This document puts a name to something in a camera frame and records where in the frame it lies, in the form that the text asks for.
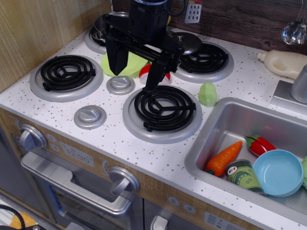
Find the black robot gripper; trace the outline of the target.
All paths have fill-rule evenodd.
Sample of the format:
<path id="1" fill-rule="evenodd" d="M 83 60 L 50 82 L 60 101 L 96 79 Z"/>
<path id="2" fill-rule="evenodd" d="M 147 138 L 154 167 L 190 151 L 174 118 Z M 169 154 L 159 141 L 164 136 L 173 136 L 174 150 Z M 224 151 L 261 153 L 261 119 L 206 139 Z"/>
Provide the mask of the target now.
<path id="1" fill-rule="evenodd" d="M 167 33 L 170 0 L 133 0 L 129 17 L 104 14 L 106 51 L 115 76 L 127 66 L 129 52 L 153 62 L 144 90 L 155 90 L 165 75 L 175 72 L 184 49 Z"/>

